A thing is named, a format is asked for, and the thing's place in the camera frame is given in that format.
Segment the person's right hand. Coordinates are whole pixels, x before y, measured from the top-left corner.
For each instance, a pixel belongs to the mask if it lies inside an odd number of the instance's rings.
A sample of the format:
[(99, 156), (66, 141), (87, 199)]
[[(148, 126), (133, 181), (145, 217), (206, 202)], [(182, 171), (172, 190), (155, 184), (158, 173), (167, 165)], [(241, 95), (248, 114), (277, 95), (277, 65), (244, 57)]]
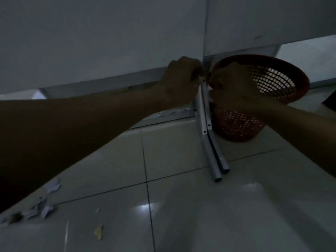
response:
[(225, 109), (245, 114), (257, 113), (268, 102), (246, 67), (237, 62), (226, 66), (225, 89), (219, 98), (212, 100)]

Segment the person's left hand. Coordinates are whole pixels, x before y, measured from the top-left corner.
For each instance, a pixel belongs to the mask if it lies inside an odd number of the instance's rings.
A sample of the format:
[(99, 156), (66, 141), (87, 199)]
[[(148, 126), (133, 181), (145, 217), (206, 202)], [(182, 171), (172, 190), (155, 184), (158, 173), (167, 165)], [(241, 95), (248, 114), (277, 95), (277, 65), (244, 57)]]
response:
[(188, 87), (190, 80), (188, 59), (192, 58), (183, 56), (171, 61), (162, 79), (154, 86), (159, 111), (186, 106), (196, 97), (199, 87)]

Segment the person's left forearm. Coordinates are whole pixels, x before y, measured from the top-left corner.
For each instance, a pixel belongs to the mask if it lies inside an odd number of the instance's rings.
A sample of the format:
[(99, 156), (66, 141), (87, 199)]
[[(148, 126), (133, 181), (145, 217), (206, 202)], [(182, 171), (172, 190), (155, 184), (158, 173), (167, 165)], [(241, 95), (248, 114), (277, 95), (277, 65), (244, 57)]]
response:
[(0, 101), (0, 213), (169, 103), (159, 87)]

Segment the person's right forearm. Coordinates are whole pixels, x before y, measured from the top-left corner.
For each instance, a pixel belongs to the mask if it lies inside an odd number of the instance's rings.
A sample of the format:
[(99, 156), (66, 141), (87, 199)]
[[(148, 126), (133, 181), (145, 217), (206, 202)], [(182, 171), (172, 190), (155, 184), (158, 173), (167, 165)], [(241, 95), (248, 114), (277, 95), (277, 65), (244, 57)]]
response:
[(266, 98), (255, 102), (251, 114), (336, 178), (336, 120)]

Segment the grey metal crossbar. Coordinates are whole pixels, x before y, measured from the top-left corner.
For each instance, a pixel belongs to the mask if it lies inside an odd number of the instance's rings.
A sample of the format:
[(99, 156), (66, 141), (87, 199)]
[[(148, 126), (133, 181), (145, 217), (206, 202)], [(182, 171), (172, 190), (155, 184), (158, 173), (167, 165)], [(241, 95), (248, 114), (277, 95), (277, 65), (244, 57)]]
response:
[(190, 106), (161, 111), (161, 112), (149, 115), (148, 117), (144, 118), (143, 120), (141, 120), (140, 122), (132, 126), (130, 129), (151, 126), (155, 124), (160, 124), (160, 123), (170, 122), (170, 121), (179, 120), (183, 118), (193, 117), (194, 111), (195, 109)]

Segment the red plastic mesh basket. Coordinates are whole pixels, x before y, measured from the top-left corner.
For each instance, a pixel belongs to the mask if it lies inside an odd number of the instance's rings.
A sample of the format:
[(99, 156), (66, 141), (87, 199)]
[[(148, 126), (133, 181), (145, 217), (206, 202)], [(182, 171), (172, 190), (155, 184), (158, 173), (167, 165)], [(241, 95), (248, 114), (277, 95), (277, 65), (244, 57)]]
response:
[[(310, 81), (300, 68), (281, 59), (258, 54), (233, 55), (215, 62), (208, 80), (217, 70), (233, 62), (246, 67), (261, 93), (284, 104), (299, 100), (310, 89)], [(212, 104), (210, 109), (214, 132), (228, 141), (247, 142), (266, 126), (256, 118), (226, 110), (217, 104)]]

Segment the grey metal table leg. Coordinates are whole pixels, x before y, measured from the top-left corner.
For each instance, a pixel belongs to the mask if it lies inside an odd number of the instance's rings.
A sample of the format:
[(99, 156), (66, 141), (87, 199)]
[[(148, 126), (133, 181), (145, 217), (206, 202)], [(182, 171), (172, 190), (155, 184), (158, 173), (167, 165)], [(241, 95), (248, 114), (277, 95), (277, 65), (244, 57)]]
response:
[(195, 97), (194, 114), (195, 114), (197, 131), (199, 133), (203, 151), (208, 162), (208, 167), (212, 176), (212, 180), (216, 183), (220, 182), (222, 180), (222, 174), (218, 166), (218, 162), (216, 160), (208, 135), (208, 126), (205, 115), (203, 90), (201, 85), (199, 86), (198, 93)]
[(210, 145), (209, 157), (211, 159), (211, 169), (214, 174), (215, 182), (219, 182), (219, 180), (222, 178), (222, 175), (228, 174), (230, 172), (230, 167), (224, 157), (219, 143), (216, 140), (216, 136), (212, 128), (210, 96), (208, 84), (205, 79), (202, 80), (201, 91), (203, 96), (205, 122), (207, 125), (207, 139)]

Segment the white partition panel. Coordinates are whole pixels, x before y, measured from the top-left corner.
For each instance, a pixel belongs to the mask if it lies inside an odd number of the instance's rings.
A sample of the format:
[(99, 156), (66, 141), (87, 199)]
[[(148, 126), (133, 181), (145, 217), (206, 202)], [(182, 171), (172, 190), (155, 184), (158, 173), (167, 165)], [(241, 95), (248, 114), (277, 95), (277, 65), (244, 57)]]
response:
[(336, 0), (207, 0), (204, 59), (336, 34)]
[(207, 0), (0, 0), (0, 94), (202, 59)]

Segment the white paper scrap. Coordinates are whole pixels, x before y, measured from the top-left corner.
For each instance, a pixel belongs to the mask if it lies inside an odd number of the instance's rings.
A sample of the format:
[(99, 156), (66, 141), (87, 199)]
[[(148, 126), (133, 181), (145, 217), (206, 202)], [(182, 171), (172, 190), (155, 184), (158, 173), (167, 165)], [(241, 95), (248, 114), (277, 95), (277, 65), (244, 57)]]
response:
[(47, 194), (52, 194), (58, 191), (61, 188), (61, 180), (60, 178), (54, 178), (44, 184), (43, 188), (45, 189)]

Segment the pile of white paper scraps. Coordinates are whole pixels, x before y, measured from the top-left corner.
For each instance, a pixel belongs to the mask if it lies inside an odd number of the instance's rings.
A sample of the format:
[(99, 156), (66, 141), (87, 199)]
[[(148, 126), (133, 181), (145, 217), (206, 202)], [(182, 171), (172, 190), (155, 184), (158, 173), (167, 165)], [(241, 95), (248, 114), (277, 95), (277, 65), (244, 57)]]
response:
[(29, 220), (35, 217), (45, 219), (48, 215), (56, 210), (56, 206), (47, 205), (47, 197), (39, 197), (37, 202), (25, 211), (17, 211), (11, 215), (0, 219), (0, 228), (4, 228), (10, 224)]

